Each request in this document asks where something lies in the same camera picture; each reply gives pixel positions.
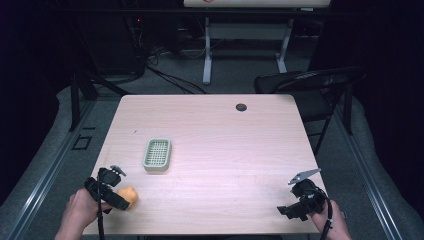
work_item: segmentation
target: chair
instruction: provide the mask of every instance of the chair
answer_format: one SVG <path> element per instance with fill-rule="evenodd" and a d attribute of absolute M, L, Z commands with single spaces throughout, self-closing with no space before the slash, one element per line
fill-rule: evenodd
<path fill-rule="evenodd" d="M 258 94 L 292 95 L 304 123 L 325 120 L 321 132 L 308 134 L 308 137 L 319 136 L 313 150 L 317 155 L 341 96 L 365 76 L 362 67 L 277 73 L 256 77 L 254 88 Z"/>

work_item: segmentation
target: table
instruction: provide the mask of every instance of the table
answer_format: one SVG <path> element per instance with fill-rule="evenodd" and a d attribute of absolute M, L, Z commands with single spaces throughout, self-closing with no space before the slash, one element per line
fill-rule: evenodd
<path fill-rule="evenodd" d="M 330 0 L 184 0 L 185 7 L 191 8 L 327 8 Z M 212 23 L 205 18 L 205 67 L 203 84 L 211 83 L 212 53 L 211 39 L 258 39 L 282 40 L 280 52 L 275 54 L 280 73 L 287 72 L 284 57 L 290 41 L 293 19 L 282 20 L 280 24 L 260 23 Z"/>
<path fill-rule="evenodd" d="M 148 173 L 142 164 L 152 138 L 171 141 L 163 173 Z M 288 220 L 276 208 L 298 201 L 288 180 L 317 168 L 289 95 L 125 96 L 93 176 L 115 164 L 127 177 L 114 190 L 131 185 L 139 200 L 104 216 L 106 234 L 317 232 L 312 221 Z M 320 174 L 311 179 L 325 191 Z M 84 231 L 97 233 L 97 222 Z"/>

